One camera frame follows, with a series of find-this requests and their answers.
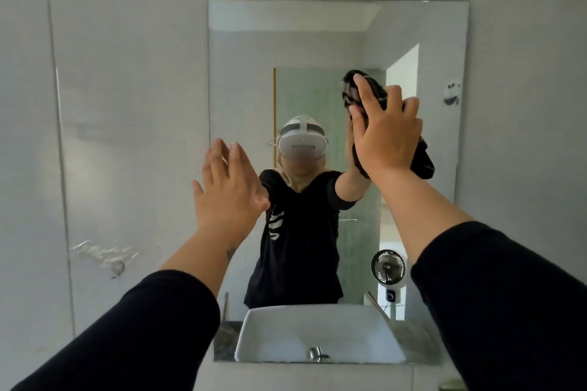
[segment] sink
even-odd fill
[[[400,364],[406,356],[387,320],[369,305],[297,305],[251,309],[242,324],[237,362]]]

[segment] small black fan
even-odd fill
[[[406,272],[406,260],[393,250],[380,250],[371,260],[371,273],[378,283],[387,290],[389,302],[401,301],[399,294],[407,280]]]

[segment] black t-shirt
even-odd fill
[[[432,241],[412,278],[469,389],[587,389],[587,287],[554,264],[471,222]],[[13,391],[191,391],[219,325],[199,280],[155,272]]]
[[[321,173],[297,193],[275,170],[260,174],[271,208],[245,295],[249,308],[336,303],[343,296],[336,275],[338,217],[355,202],[336,194],[334,184],[340,175]]]

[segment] white vr headset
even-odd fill
[[[320,159],[327,152],[328,140],[318,122],[296,116],[281,129],[277,147],[286,159]]]

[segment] faucet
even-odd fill
[[[314,362],[318,362],[318,363],[324,359],[330,358],[330,356],[328,354],[322,353],[322,349],[320,348],[320,346],[315,346],[313,348],[310,348],[308,350],[308,355],[310,357],[310,360],[312,360]]]

